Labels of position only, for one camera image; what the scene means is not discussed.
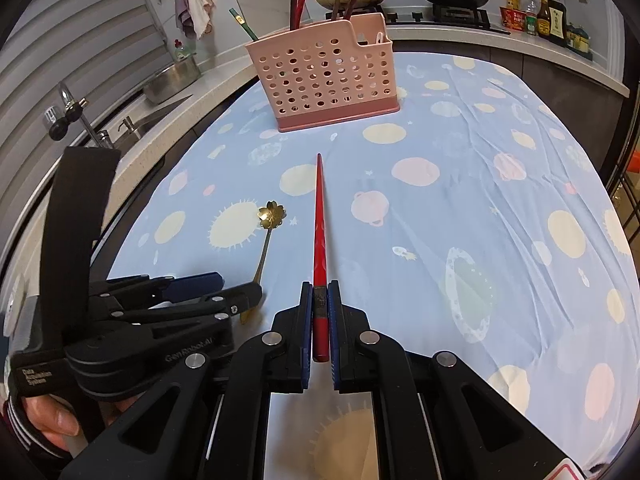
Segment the towel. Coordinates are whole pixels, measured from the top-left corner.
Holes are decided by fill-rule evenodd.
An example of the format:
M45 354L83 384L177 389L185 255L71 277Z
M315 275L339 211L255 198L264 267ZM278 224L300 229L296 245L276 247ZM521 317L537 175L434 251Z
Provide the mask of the towel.
M190 40L196 39L196 32L193 30L193 20L189 13L189 7L187 6L187 0L174 0L175 1L175 26L178 30L181 30L185 37Z
M211 24L211 12L215 4L213 0L187 0L189 13L193 20L193 29L199 40L203 34L209 34L213 30Z

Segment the gold spoon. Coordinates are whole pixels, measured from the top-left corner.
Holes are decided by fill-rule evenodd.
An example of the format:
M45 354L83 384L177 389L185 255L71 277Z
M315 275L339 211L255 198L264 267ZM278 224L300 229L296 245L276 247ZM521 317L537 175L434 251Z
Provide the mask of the gold spoon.
M258 269L255 271L255 283L260 283L260 279L262 277L262 269L264 268L264 261L267 259L267 248L269 247L269 240L271 239L271 231L279 225L282 225L282 220L285 216L287 216L287 212L283 206L276 204L273 200L267 202L267 207L261 207L258 209L260 226L267 229L267 236L264 239L264 246L262 247L262 254L260 256L260 263L258 263ZM252 311L253 309L246 310L240 314L240 323L246 323Z

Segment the basket base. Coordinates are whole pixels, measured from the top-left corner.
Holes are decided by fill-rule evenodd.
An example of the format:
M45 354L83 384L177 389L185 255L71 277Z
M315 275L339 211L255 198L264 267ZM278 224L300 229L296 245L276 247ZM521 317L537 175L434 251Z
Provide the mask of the basket base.
M355 119L375 117L377 115L392 114L400 109L398 97L385 97L375 101L354 103L338 108L318 110L290 117L276 119L278 121L278 131L292 132L293 130L303 130L315 126L325 126L326 124L343 123Z

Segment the perforated basket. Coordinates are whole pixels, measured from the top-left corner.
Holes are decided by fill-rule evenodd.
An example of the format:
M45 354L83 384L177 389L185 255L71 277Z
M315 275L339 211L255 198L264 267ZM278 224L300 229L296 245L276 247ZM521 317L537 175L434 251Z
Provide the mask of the perforated basket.
M392 42L380 13L280 32L246 48L281 132L400 109Z

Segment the dish soap bottle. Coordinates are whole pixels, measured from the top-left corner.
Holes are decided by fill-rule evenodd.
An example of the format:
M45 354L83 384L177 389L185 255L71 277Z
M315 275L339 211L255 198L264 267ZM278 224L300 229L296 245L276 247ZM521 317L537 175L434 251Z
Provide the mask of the dish soap bottle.
M187 59L189 55L189 49L187 49L180 40L175 40L175 59L182 61L183 59Z
M549 0L548 5L551 15L548 39L555 44L566 47L566 7L555 0Z
M538 20L536 16L536 11L538 10L538 0L527 0L527 7L525 9L527 11L527 28L526 31L528 34L532 36L536 35L536 22Z
M540 12L538 13L536 26L540 37L548 40L551 32L551 13L549 13L548 0L540 0Z

